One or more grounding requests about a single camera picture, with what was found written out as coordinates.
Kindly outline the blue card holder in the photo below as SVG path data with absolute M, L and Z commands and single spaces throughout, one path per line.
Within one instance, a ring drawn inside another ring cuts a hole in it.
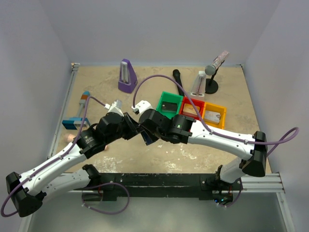
M 150 144 L 152 144 L 156 141 L 156 137 L 153 136 L 151 133 L 145 131 L 145 130 L 143 132 L 141 132 L 140 134 L 141 134 L 146 145 L 150 145 Z

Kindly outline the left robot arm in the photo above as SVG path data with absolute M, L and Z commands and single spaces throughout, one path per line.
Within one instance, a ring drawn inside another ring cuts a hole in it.
M 129 114 L 107 113 L 99 123 L 80 132 L 62 151 L 30 171 L 6 176 L 8 202 L 11 200 L 16 214 L 21 218 L 36 212 L 43 204 L 58 194 L 73 189 L 97 189 L 101 176 L 93 165 L 64 175 L 69 168 L 79 164 L 118 139 L 129 140 L 140 134 L 141 127 Z

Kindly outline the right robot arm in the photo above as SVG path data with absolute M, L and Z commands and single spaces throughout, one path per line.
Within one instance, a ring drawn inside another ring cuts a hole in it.
M 172 144 L 205 145 L 236 156 L 227 165 L 219 166 L 215 181 L 232 184 L 244 175 L 264 177 L 266 175 L 267 147 L 261 145 L 266 135 L 237 134 L 219 128 L 204 127 L 201 121 L 184 115 L 168 118 L 154 109 L 141 114 L 139 124 L 155 137 Z

